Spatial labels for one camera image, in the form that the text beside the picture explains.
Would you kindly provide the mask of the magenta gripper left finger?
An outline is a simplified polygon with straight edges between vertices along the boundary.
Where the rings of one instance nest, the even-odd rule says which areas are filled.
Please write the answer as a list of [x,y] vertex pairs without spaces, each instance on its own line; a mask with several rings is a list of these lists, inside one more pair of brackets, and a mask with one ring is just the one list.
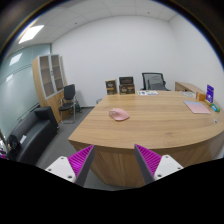
[[60,156],[46,171],[83,187],[94,156],[94,146],[90,145],[69,157]]

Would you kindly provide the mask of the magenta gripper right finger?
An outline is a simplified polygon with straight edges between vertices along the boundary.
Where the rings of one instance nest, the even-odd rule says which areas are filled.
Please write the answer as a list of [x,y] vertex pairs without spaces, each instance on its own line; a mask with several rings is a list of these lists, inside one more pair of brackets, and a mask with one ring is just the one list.
[[138,144],[134,146],[134,155],[145,184],[150,184],[183,169],[183,166],[170,155],[161,156]]

